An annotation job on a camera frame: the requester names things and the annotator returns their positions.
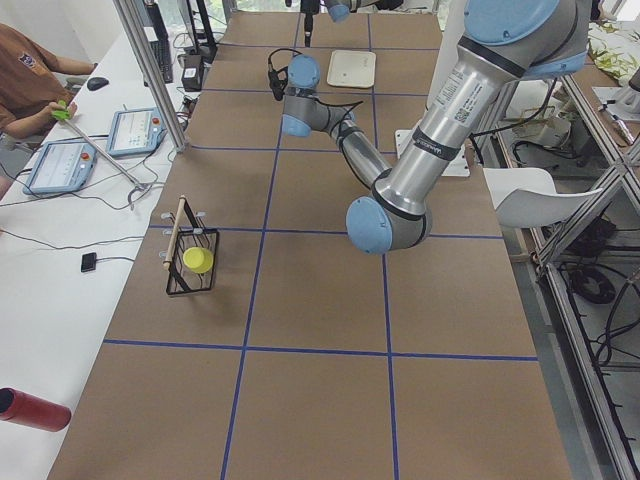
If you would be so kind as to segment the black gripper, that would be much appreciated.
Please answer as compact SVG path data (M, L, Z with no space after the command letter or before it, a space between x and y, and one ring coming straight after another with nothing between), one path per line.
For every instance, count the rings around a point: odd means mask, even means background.
M310 47L314 28L314 16L320 12L320 1L301 0L300 12L304 15L304 46Z

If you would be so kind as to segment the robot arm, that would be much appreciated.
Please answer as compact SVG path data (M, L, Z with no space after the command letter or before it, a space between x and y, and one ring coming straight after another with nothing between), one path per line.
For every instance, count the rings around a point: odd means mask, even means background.
M558 77L584 65L588 1L469 1L460 17L457 62L395 165L371 144L348 107L318 98L314 58L299 54L288 65L282 132L326 133L369 188L346 214L348 237L365 253L411 248L426 238L432 225L427 195L505 84Z
M333 22L339 23L361 7L374 5L382 10L393 10L402 3L402 0L301 0L299 10L304 15L304 46L311 46L314 16L320 13L321 4L324 4Z

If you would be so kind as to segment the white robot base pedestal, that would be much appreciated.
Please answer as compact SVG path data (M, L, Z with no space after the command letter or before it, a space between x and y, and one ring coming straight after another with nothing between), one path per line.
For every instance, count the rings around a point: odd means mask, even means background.
M426 100L425 112L431 110L437 94L444 86L449 74L458 61L457 43L465 30L463 17L466 1L441 1L439 3L438 13L443 11L445 4L448 5L448 14L442 33L442 42L436 60L435 71ZM449 148L446 151L445 160L448 164L443 172L444 176L468 177L470 175L470 167L465 157L464 144L461 144L456 151Z

